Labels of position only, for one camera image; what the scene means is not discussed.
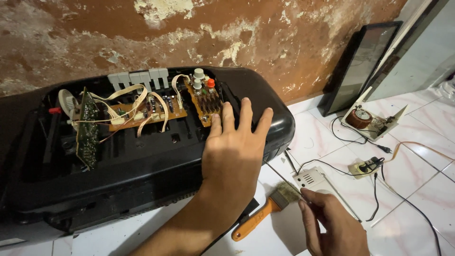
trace circuit board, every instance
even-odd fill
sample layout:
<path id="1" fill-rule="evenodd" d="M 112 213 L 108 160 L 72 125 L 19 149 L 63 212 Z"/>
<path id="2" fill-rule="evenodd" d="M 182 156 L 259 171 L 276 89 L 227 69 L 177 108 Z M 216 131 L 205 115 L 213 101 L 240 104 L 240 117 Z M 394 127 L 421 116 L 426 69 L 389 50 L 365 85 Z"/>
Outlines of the circuit board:
<path id="1" fill-rule="evenodd" d="M 84 88 L 81 102 L 79 121 L 95 121 L 98 118 L 98 108 L 93 97 Z M 99 127 L 95 123 L 78 123 L 76 135 L 76 156 L 87 166 L 88 170 L 96 166 Z"/>
<path id="2" fill-rule="evenodd" d="M 129 122 L 123 124 L 110 124 L 109 131 L 114 132 L 117 130 L 137 127 L 141 125 L 141 123 L 144 122 L 145 119 L 149 116 L 153 117 L 148 121 L 148 123 L 162 122 L 164 121 L 164 108 L 167 108 L 167 112 L 169 113 L 168 120 L 182 118 L 188 115 L 184 108 L 178 107 L 178 101 L 176 98 L 170 99 L 170 101 L 172 102 L 172 111 L 171 108 L 169 107 L 169 101 L 167 100 L 164 101 L 166 102 L 165 106 L 163 106 L 158 100 L 152 102 L 152 105 L 148 105 L 148 102 L 147 103 L 143 102 L 141 105 L 139 105 L 139 107 L 136 110 L 137 115 L 136 120 L 134 119 L 133 113 L 130 113 L 129 118 L 124 118 L 125 122 L 130 120 L 131 118 L 133 118 L 133 120 L 130 120 Z M 118 104 L 111 106 L 111 108 L 120 113 L 127 113 L 132 109 L 132 106 L 133 104 Z"/>
<path id="3" fill-rule="evenodd" d="M 204 127 L 212 125 L 212 115 L 221 114 L 223 102 L 220 100 L 216 90 L 213 92 L 202 89 L 201 95 L 195 95 L 193 86 L 191 86 L 187 80 L 185 80 L 185 86 L 188 88 L 188 92 L 191 94 L 191 100 L 196 107 L 199 120 Z"/>

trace peeling wall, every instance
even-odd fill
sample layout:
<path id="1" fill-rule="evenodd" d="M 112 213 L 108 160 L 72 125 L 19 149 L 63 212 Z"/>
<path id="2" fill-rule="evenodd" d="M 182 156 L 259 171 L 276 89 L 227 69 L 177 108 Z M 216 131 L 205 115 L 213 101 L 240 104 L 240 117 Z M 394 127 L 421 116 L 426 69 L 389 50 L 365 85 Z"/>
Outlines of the peeling wall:
<path id="1" fill-rule="evenodd" d="M 289 102 L 406 0 L 0 0 L 0 96 L 103 74 L 243 66 Z"/>

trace brush bristles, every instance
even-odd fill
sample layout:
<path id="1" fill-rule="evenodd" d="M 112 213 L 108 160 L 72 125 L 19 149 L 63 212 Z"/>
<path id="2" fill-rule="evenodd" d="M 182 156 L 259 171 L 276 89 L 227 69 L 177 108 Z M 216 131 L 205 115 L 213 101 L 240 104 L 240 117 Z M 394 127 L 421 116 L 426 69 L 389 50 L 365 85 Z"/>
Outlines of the brush bristles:
<path id="1" fill-rule="evenodd" d="M 301 194 L 297 193 L 298 189 L 292 185 L 292 188 L 286 181 L 279 182 L 275 188 L 288 203 L 296 202 L 300 199 Z"/>

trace red plastic part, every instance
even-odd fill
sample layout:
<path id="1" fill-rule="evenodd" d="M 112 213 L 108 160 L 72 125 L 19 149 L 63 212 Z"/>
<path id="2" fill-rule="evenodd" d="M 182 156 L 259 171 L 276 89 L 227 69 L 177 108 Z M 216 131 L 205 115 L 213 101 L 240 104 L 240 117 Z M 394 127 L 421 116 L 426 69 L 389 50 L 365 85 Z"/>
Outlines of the red plastic part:
<path id="1" fill-rule="evenodd" d="M 210 78 L 210 79 L 207 81 L 207 87 L 209 87 L 209 88 L 215 87 L 215 80 L 213 80 L 213 79 Z"/>
<path id="2" fill-rule="evenodd" d="M 49 108 L 49 114 L 55 114 L 55 113 L 61 114 L 61 108 Z"/>

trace white tile floor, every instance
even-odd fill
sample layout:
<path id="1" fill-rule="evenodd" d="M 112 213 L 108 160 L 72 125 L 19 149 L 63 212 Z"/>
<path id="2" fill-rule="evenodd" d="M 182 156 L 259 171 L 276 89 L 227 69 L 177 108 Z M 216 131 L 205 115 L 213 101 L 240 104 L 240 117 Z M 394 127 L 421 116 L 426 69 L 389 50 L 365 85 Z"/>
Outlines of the white tile floor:
<path id="1" fill-rule="evenodd" d="M 290 148 L 297 162 L 320 159 L 348 171 L 347 165 L 373 156 L 391 158 L 391 154 L 384 153 L 372 144 L 359 145 L 335 138 L 330 130 L 330 121 L 336 115 L 323 118 L 319 110 L 314 108 L 319 100 L 320 98 L 311 99 L 309 102 L 300 102 L 289 107 L 296 120 L 296 135 Z M 455 106 L 441 98 L 435 90 L 367 102 L 364 106 L 375 114 L 389 116 L 406 104 L 409 104 L 409 113 L 400 121 L 399 126 L 377 143 L 394 149 L 401 141 L 416 141 L 455 158 Z M 356 133 L 341 127 L 339 122 L 335 123 L 334 130 L 340 138 L 363 141 Z M 292 170 L 284 157 L 275 158 L 271 165 L 285 178 L 292 179 Z M 357 180 L 318 162 L 307 164 L 304 168 L 313 166 L 320 166 L 324 170 L 361 219 L 371 216 L 376 207 L 371 177 Z M 455 255 L 455 162 L 420 146 L 404 145 L 396 159 L 384 165 L 384 175 L 402 196 L 419 207 L 432 221 L 443 255 Z M 262 168 L 255 195 L 261 205 L 265 203 L 265 195 L 278 181 L 280 179 L 268 166 Z M 434 235 L 424 218 L 387 190 L 379 180 L 377 196 L 380 206 L 375 219 L 363 222 L 371 254 L 436 255 Z M 0 256 L 124 255 L 153 233 L 186 202 L 187 200 L 88 231 L 75 239 L 68 237 L 2 251 Z M 265 218 L 248 238 L 235 243 L 228 234 L 204 255 L 296 255 L 304 249 L 300 212 L 293 204 L 283 212 Z"/>

